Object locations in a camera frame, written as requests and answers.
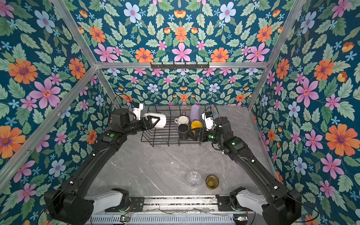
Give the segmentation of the white faceted mug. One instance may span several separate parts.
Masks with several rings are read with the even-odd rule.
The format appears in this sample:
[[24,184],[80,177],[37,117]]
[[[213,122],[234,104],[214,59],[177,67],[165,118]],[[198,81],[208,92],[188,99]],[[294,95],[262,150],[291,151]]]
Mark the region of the white faceted mug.
[[144,118],[151,123],[152,128],[164,128],[167,123],[167,118],[162,113],[148,112],[144,114]]

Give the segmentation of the yellow mug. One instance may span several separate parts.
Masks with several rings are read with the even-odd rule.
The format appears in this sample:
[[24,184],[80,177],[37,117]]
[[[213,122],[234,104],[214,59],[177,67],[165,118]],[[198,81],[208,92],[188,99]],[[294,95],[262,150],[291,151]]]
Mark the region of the yellow mug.
[[202,128],[202,127],[203,127],[203,124],[200,121],[193,121],[191,123],[191,131],[192,131],[192,133],[195,133],[197,128]]

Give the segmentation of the lilac plastic cup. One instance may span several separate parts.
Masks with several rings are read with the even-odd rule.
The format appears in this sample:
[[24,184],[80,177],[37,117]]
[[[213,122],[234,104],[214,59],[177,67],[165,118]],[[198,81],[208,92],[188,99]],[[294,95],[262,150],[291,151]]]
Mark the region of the lilac plastic cup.
[[200,106],[193,105],[190,109],[189,121],[192,123],[194,121],[200,121],[200,119],[201,119]]

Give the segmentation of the black mug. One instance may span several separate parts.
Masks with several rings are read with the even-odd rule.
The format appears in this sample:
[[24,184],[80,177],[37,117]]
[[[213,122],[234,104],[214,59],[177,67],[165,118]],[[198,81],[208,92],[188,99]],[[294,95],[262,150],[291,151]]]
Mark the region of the black mug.
[[189,125],[188,124],[179,124],[177,127],[178,130],[178,136],[179,136],[179,141],[185,141],[189,139]]

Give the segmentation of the white mug red inside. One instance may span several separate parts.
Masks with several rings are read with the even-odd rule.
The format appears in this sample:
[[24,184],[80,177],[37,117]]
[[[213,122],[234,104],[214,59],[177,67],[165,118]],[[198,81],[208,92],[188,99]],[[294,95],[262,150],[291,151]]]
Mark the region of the white mug red inside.
[[188,124],[189,123],[189,118],[187,116],[180,116],[178,118],[174,119],[174,122],[178,125],[181,124]]

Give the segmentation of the clear glass cup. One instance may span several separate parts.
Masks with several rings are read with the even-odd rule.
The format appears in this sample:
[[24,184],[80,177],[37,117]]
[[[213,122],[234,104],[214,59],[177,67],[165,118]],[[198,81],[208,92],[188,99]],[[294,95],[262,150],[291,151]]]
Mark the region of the clear glass cup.
[[197,187],[200,185],[202,177],[199,172],[191,171],[187,175],[187,182],[191,187]]

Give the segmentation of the olive green glass cup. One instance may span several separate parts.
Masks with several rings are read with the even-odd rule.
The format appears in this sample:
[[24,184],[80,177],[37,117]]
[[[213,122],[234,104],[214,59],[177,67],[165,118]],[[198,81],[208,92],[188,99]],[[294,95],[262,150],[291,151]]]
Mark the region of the olive green glass cup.
[[205,183],[208,189],[214,190],[219,186],[219,179],[217,176],[210,174],[206,177]]

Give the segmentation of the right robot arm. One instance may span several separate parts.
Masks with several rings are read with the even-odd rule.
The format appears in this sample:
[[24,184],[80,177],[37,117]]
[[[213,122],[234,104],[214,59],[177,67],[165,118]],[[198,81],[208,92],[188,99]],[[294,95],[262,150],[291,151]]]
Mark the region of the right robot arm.
[[301,217],[300,193],[289,190],[259,162],[245,141],[234,135],[227,117],[216,118],[211,129],[194,128],[192,132],[195,140],[217,144],[217,150],[239,165],[260,189],[259,195],[244,187],[232,191],[233,209],[250,209],[268,225],[291,225]]

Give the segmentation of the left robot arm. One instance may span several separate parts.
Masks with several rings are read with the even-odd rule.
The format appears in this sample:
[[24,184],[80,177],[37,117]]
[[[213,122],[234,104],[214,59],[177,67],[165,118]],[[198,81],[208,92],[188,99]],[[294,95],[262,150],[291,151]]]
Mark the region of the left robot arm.
[[112,123],[98,139],[81,166],[57,190],[44,195],[51,218],[70,224],[84,225],[98,212],[116,208],[122,212],[130,207],[129,192],[113,188],[109,192],[89,196],[88,190],[106,162],[127,141],[128,136],[153,128],[163,128],[167,122],[161,113],[137,116],[127,108],[112,112]]

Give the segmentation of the black hook rail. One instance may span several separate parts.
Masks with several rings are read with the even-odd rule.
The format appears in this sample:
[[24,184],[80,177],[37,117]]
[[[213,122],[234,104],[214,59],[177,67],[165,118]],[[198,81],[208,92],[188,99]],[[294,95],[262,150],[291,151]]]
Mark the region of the black hook rail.
[[209,63],[198,63],[198,62],[188,62],[188,63],[150,63],[152,69],[208,69],[210,68]]

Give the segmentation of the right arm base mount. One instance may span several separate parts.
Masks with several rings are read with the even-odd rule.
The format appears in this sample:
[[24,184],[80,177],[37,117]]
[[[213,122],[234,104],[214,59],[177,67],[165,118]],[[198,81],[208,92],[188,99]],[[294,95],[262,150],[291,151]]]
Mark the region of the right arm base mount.
[[217,207],[220,212],[248,212],[252,211],[244,206],[241,206],[234,197],[215,195],[217,200]]

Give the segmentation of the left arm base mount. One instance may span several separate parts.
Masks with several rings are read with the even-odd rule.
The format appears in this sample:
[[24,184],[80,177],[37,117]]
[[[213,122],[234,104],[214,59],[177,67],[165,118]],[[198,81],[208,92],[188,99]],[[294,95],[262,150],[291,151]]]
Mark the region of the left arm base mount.
[[144,197],[126,196],[117,206],[110,207],[105,212],[142,212],[144,207]]

